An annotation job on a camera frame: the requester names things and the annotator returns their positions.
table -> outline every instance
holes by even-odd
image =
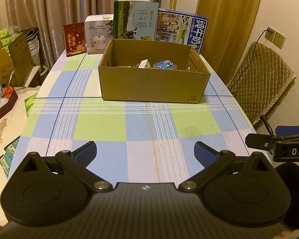
[[[182,181],[204,169],[194,157],[202,141],[215,150],[248,156],[251,123],[213,71],[199,104],[103,101],[98,64],[102,55],[63,53],[44,81],[26,122],[10,175],[30,151],[53,156],[87,141],[97,156],[87,167],[117,182]]]

dark wooden tray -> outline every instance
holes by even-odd
[[[0,118],[2,118],[4,115],[6,115],[10,110],[13,109],[14,104],[16,103],[18,99],[18,95],[16,93],[15,90],[13,90],[10,99],[8,100],[8,102],[6,104],[4,104],[1,108],[0,108]]]

power outlet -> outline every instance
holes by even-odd
[[[274,39],[273,39],[273,43],[279,47],[280,49],[282,49],[284,43],[285,43],[286,38],[281,35],[279,32],[276,33]]]
[[[267,29],[271,30],[272,33],[266,31],[266,33],[265,33],[265,39],[269,40],[270,42],[273,42],[273,39],[274,39],[274,37],[276,35],[276,31],[274,29],[270,28],[270,27],[267,27]]]

quilted chair cushion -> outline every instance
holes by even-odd
[[[260,115],[266,114],[273,106],[279,105],[288,91],[291,81],[296,78],[295,73],[274,50],[264,44],[257,43],[252,58],[255,43],[249,47],[243,62],[227,85],[231,93],[236,93],[236,100],[249,118],[252,125],[259,121]]]

blue small box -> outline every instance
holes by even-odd
[[[170,60],[161,61],[158,63],[155,63],[153,65],[154,68],[163,69],[163,70],[172,70],[177,67],[177,65]]]

